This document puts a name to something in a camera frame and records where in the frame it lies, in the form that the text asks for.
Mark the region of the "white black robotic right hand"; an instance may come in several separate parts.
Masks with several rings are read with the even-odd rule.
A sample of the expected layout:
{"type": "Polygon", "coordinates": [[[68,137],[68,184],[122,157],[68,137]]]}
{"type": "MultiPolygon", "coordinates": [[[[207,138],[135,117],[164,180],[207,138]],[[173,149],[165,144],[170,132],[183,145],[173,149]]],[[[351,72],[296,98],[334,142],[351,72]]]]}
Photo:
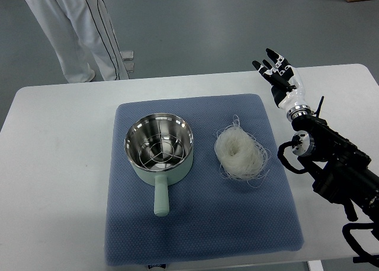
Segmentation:
{"type": "Polygon", "coordinates": [[[271,85],[271,93],[278,108],[288,110],[297,105],[305,105],[304,87],[295,67],[281,54],[266,49],[267,56],[272,60],[262,63],[254,60],[252,65],[259,74],[271,85]]]}

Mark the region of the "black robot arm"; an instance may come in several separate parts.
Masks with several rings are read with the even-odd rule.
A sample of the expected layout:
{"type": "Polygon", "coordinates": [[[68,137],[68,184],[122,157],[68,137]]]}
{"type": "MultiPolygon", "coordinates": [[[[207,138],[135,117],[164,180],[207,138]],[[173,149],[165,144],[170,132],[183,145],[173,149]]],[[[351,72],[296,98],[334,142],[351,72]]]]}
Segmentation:
{"type": "Polygon", "coordinates": [[[344,207],[349,223],[342,234],[357,254],[353,261],[378,266],[378,255],[365,251],[351,233],[369,230],[378,237],[378,176],[368,169],[370,157],[308,105],[291,105],[285,111],[296,133],[279,146],[280,162],[293,173],[309,173],[315,193],[344,207]]]}

